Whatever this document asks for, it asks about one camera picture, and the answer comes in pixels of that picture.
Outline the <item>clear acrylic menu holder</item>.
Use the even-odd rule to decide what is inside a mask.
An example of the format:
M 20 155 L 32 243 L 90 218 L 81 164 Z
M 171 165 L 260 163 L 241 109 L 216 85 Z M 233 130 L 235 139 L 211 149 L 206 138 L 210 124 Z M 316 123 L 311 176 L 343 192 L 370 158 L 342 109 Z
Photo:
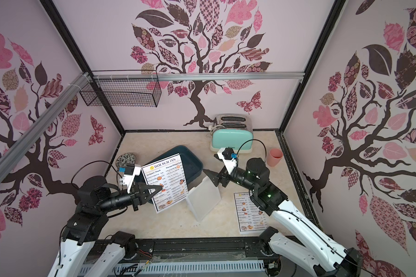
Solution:
M 220 190 L 209 177 L 205 177 L 186 196 L 187 205 L 198 222 L 201 222 L 220 201 Z

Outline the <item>new menu sheet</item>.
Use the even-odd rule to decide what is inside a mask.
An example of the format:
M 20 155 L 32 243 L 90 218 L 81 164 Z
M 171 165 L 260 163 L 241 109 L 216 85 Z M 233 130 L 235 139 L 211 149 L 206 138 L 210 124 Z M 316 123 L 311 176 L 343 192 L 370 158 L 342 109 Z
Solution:
M 159 186 L 158 193 L 152 197 L 156 213 L 171 208 L 187 197 L 188 186 L 180 154 L 145 165 L 142 173 L 149 187 Z

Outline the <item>old menu sheet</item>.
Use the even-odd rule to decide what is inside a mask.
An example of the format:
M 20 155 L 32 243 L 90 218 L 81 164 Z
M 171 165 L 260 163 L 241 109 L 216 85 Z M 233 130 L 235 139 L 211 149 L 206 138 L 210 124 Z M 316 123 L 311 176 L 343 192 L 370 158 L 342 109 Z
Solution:
M 262 233 L 267 227 L 266 215 L 250 200 L 248 193 L 234 193 L 239 234 Z

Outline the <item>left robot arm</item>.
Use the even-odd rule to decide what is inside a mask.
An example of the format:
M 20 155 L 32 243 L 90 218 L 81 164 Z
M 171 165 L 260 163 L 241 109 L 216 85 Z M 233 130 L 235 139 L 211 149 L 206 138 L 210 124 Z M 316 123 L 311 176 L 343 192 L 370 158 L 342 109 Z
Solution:
M 51 277 L 77 277 L 109 221 L 109 213 L 132 206 L 138 210 L 161 192 L 160 185 L 134 183 L 131 189 L 109 184 L 94 176 L 79 189 L 80 202 L 60 234 L 59 250 L 49 272 Z M 112 235 L 100 258 L 86 272 L 88 277 L 107 277 L 123 259 L 131 260 L 141 252 L 135 236 L 126 232 Z

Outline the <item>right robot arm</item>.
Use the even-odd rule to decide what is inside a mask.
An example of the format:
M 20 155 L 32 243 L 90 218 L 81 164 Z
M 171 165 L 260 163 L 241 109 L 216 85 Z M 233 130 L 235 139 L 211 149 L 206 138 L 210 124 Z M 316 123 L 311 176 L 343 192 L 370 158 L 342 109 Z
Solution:
M 220 172 L 205 169 L 215 186 L 238 184 L 248 190 L 250 200 L 262 212 L 282 224 L 298 241 L 292 241 L 277 229 L 268 227 L 259 236 L 261 251 L 283 256 L 314 277 L 358 277 L 362 256 L 354 248 L 345 248 L 331 239 L 302 214 L 288 196 L 270 181 L 270 170 L 261 158 L 248 160 L 238 167 L 235 158 L 224 160 Z

